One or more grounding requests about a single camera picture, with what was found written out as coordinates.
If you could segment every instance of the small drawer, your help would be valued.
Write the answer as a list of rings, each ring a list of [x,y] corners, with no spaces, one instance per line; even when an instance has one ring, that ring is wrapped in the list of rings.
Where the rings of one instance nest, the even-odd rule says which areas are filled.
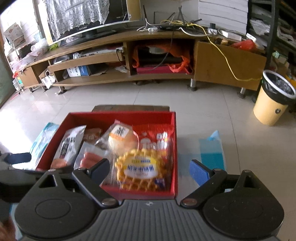
[[[39,81],[32,67],[28,67],[18,74],[20,79],[22,80],[22,83],[24,84],[24,87],[30,87],[39,84]]]

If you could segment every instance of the metal screw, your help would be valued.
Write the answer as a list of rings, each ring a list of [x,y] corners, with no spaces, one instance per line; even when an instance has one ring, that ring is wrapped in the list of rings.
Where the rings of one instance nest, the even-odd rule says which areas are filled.
[[[115,205],[116,204],[116,199],[114,198],[105,198],[103,201],[102,201],[102,204],[105,205],[105,206],[112,206],[112,205]]]
[[[197,200],[194,198],[186,198],[182,202],[186,206],[194,206],[197,204]]]

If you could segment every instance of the yellow cable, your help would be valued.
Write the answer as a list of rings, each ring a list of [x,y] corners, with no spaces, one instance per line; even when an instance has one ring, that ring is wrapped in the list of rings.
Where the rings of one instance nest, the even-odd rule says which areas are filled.
[[[205,31],[205,29],[204,29],[202,26],[198,25],[198,24],[195,24],[195,23],[189,23],[189,24],[187,24],[187,26],[188,26],[188,27],[189,27],[189,26],[197,26],[197,27],[200,27],[200,28],[202,28],[202,30],[204,31],[204,33],[207,34],[206,31]],[[209,42],[210,42],[212,45],[214,45],[214,46],[219,50],[219,52],[223,55],[223,57],[224,57],[225,60],[226,60],[227,65],[228,65],[228,67],[229,67],[229,69],[230,69],[230,71],[231,71],[231,73],[232,73],[232,75],[233,75],[233,77],[234,77],[236,80],[238,80],[238,81],[261,80],[261,78],[259,78],[259,79],[250,78],[250,79],[246,79],[246,80],[237,78],[237,77],[235,76],[235,74],[233,73],[233,71],[232,71],[232,69],[231,69],[231,67],[230,67],[230,65],[229,65],[229,63],[228,63],[228,59],[227,59],[227,57],[226,57],[226,56],[223,54],[223,52],[218,48],[218,46],[217,46],[216,44],[214,44],[214,43],[211,41],[211,39],[209,38],[209,36],[207,36],[207,38],[208,38]]]
[[[182,22],[182,21],[179,21],[179,20],[175,20],[175,21],[163,20],[163,21],[161,21],[161,23],[162,23],[162,22],[170,22],[170,23],[172,23],[172,24],[183,25],[183,22]],[[257,81],[258,81],[258,80],[261,80],[261,78],[258,78],[258,79],[250,78],[250,79],[246,79],[246,80],[237,78],[237,77],[235,76],[234,72],[232,71],[230,65],[229,65],[229,62],[228,62],[227,57],[226,57],[226,56],[223,54],[223,52],[218,48],[218,46],[217,46],[216,44],[214,44],[214,43],[211,41],[211,39],[210,39],[209,36],[207,35],[207,32],[205,31],[205,29],[204,29],[202,26],[200,26],[200,25],[198,25],[198,24],[196,24],[196,23],[188,23],[186,26],[187,26],[187,27],[189,27],[189,26],[197,26],[197,27],[199,27],[199,28],[202,28],[202,30],[204,31],[205,35],[207,36],[209,42],[210,42],[212,45],[214,45],[214,46],[219,50],[219,52],[223,55],[223,57],[225,58],[226,63],[227,63],[227,65],[228,65],[228,67],[229,67],[229,69],[230,69],[230,71],[231,71],[233,77],[234,77],[236,80],[238,80],[238,81],[251,81],[251,80],[257,80]]]

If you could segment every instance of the wooden tv cabinet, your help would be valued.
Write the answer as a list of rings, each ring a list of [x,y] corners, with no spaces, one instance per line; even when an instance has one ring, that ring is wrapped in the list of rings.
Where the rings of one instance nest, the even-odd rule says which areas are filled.
[[[50,72],[55,74],[57,79],[53,86],[60,87],[61,92],[63,92],[67,86],[161,79],[190,79],[190,90],[196,89],[194,88],[196,81],[220,83],[251,90],[257,89],[259,81],[244,82],[235,80],[226,64],[224,57],[214,46],[208,43],[206,37],[192,37],[184,34],[181,31],[175,31],[173,37],[174,39],[182,39],[183,44],[189,44],[191,46],[193,54],[192,66],[194,69],[192,74],[137,74],[132,66],[132,53],[134,46],[142,40],[171,39],[171,37],[172,32],[170,31],[155,33],[124,31],[71,47],[59,47],[53,51],[47,52],[46,54],[37,58],[35,62],[27,65],[24,71],[21,73],[20,78],[24,80],[23,83],[25,88],[32,88],[36,86],[43,87],[44,85],[41,83],[39,75],[42,71],[48,68]],[[94,74],[90,76],[70,77],[67,79],[63,79],[62,77],[62,72],[64,69],[69,67],[103,62],[118,62],[116,53],[97,54],[65,61],[60,64],[53,64],[53,60],[58,56],[116,43],[122,43],[123,45],[124,51],[122,54],[119,54],[119,58],[121,61],[125,60],[128,69],[127,73],[121,73],[115,69],[111,69],[102,75]],[[235,49],[230,46],[218,45],[218,47],[228,58],[229,64],[238,78],[261,78],[266,58],[260,53],[250,53],[247,51]]]

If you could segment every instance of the person's hand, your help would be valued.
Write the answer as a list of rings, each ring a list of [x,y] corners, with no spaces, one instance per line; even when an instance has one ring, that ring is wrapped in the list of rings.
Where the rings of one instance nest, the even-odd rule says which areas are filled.
[[[15,241],[15,225],[11,218],[5,223],[0,222],[0,241]]]

